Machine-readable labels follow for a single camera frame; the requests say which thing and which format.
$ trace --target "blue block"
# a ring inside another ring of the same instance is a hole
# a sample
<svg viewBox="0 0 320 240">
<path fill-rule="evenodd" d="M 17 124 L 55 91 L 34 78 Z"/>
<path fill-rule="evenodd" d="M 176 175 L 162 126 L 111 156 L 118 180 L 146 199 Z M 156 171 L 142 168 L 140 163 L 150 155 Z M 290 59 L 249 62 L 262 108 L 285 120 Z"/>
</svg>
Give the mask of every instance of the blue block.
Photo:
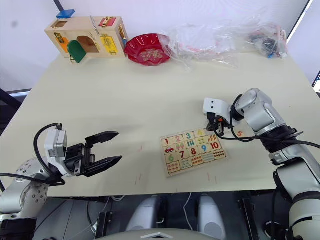
<svg viewBox="0 0 320 240">
<path fill-rule="evenodd" d="M 76 11 L 74 9 L 68 9 L 61 11 L 56 18 L 57 19 L 69 19 Z"/>
</svg>

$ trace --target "white wall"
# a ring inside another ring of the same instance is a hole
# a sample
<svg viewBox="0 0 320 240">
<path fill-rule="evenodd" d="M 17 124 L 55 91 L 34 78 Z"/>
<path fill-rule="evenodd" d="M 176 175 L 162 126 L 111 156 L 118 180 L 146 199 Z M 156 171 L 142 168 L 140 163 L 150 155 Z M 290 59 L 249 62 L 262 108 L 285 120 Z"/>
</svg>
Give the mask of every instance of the white wall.
<svg viewBox="0 0 320 240">
<path fill-rule="evenodd" d="M 239 22 L 261 13 L 290 32 L 308 0 L 60 0 L 74 16 L 122 16 L 130 38 L 191 23 L 217 19 Z M 0 87 L 32 88 L 59 54 L 44 29 L 55 19 L 53 0 L 0 1 Z"/>
<path fill-rule="evenodd" d="M 294 61 L 312 84 L 320 71 L 320 0 L 314 0 L 288 43 Z"/>
</svg>

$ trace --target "puzzle piece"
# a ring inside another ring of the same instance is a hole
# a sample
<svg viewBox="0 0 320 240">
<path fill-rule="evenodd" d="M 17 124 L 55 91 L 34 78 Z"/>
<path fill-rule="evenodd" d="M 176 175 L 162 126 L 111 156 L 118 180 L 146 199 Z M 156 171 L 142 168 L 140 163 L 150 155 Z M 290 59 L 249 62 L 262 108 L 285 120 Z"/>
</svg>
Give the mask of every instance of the puzzle piece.
<svg viewBox="0 0 320 240">
<path fill-rule="evenodd" d="M 176 143 L 174 146 L 175 146 L 175 150 L 177 152 L 185 151 L 187 149 L 187 143 L 185 141 L 180 142 L 180 143 Z"/>
<path fill-rule="evenodd" d="M 203 154 L 202 159 L 205 163 L 209 163 L 209 162 L 216 160 L 215 156 L 212 152 L 208 152 L 208 153 Z"/>
<path fill-rule="evenodd" d="M 171 164 L 173 162 L 178 161 L 177 153 L 173 152 L 173 153 L 169 153 L 169 154 L 165 155 L 165 161 L 167 164 Z"/>
<path fill-rule="evenodd" d="M 200 154 L 205 154 L 213 151 L 212 147 L 209 144 L 201 144 L 199 145 L 198 148 L 199 148 Z"/>
<path fill-rule="evenodd" d="M 191 158 L 191 162 L 193 166 L 197 166 L 204 163 L 202 156 L 195 156 Z"/>
<path fill-rule="evenodd" d="M 196 141 L 194 139 L 186 141 L 186 148 L 187 149 L 193 148 L 194 146 L 196 146 Z"/>
<path fill-rule="evenodd" d="M 212 151 L 221 149 L 221 144 L 218 141 L 212 142 L 209 144 Z"/>
<path fill-rule="evenodd" d="M 183 159 L 181 161 L 179 161 L 180 163 L 180 167 L 181 169 L 188 169 L 188 168 L 191 168 L 192 167 L 192 160 L 191 158 L 188 158 L 188 159 Z"/>
<path fill-rule="evenodd" d="M 224 159 L 224 158 L 226 157 L 226 153 L 225 153 L 225 151 L 224 151 L 223 149 L 214 151 L 214 152 L 213 152 L 213 155 L 214 155 L 214 158 L 215 158 L 216 160 L 218 160 L 218 159 Z"/>
<path fill-rule="evenodd" d="M 187 149 L 178 151 L 176 154 L 177 154 L 178 160 L 187 159 L 190 157 L 189 150 Z"/>
<path fill-rule="evenodd" d="M 196 138 L 204 137 L 206 135 L 206 132 L 205 132 L 205 130 L 200 128 L 200 129 L 197 129 L 194 131 L 194 135 Z"/>
<path fill-rule="evenodd" d="M 176 150 L 176 146 L 175 145 L 170 145 L 170 146 L 166 146 L 163 148 L 163 152 L 164 154 L 171 154 L 171 153 L 175 153 Z"/>
<path fill-rule="evenodd" d="M 190 147 L 187 151 L 189 152 L 190 157 L 200 154 L 199 148 L 197 146 Z"/>
<path fill-rule="evenodd" d="M 173 136 L 173 143 L 178 144 L 182 143 L 184 141 L 184 138 L 182 135 Z"/>
<path fill-rule="evenodd" d="M 167 164 L 166 167 L 168 168 L 168 173 L 170 174 L 181 170 L 180 164 L 178 161 L 171 164 Z"/>
<path fill-rule="evenodd" d="M 192 140 L 192 139 L 195 139 L 195 134 L 193 131 L 190 131 L 190 132 L 186 132 L 183 134 L 183 139 L 185 141 L 188 141 L 188 140 Z"/>
<path fill-rule="evenodd" d="M 164 147 L 174 144 L 174 139 L 172 137 L 164 138 L 161 141 L 162 141 L 162 146 Z"/>
<path fill-rule="evenodd" d="M 205 139 L 205 143 L 206 144 L 210 144 L 210 143 L 214 143 L 214 142 L 219 141 L 218 137 L 215 134 L 209 135 L 209 136 L 205 136 L 204 139 Z"/>
<path fill-rule="evenodd" d="M 203 136 L 201 136 L 195 139 L 195 143 L 197 145 L 206 144 L 207 140 Z"/>
</svg>

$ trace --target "wooden toy box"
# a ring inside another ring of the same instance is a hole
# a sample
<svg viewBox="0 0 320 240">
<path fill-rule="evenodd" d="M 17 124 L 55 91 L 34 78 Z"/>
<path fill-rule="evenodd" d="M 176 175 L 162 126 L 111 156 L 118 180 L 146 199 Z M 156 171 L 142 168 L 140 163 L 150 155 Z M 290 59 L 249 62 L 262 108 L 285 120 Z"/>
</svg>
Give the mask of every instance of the wooden toy box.
<svg viewBox="0 0 320 240">
<path fill-rule="evenodd" d="M 86 57 L 125 57 L 127 32 L 120 16 L 75 16 L 56 19 L 45 30 L 65 58 L 69 58 L 68 43 L 78 41 Z"/>
</svg>

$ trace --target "clear plastic bag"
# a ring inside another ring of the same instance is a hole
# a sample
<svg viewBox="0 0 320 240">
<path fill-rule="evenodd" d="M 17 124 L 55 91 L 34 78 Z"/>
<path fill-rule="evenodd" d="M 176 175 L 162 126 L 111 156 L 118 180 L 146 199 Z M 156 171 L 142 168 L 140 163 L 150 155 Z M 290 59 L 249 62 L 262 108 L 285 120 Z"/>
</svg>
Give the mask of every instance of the clear plastic bag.
<svg viewBox="0 0 320 240">
<path fill-rule="evenodd" d="M 241 24 L 226 22 L 212 25 L 184 24 L 159 35 L 164 52 L 188 68 L 191 60 L 214 61 L 237 67 L 237 55 L 258 50 L 267 58 L 287 56 L 286 32 L 274 23 L 260 23 L 251 17 Z"/>
<path fill-rule="evenodd" d="M 162 32 L 159 41 L 172 59 L 190 66 L 191 60 L 215 61 L 235 66 L 236 50 L 232 33 L 225 27 L 184 24 Z"/>
<path fill-rule="evenodd" d="M 282 59 L 288 55 L 286 31 L 274 23 L 258 26 L 248 34 L 247 41 L 268 59 Z"/>
</svg>

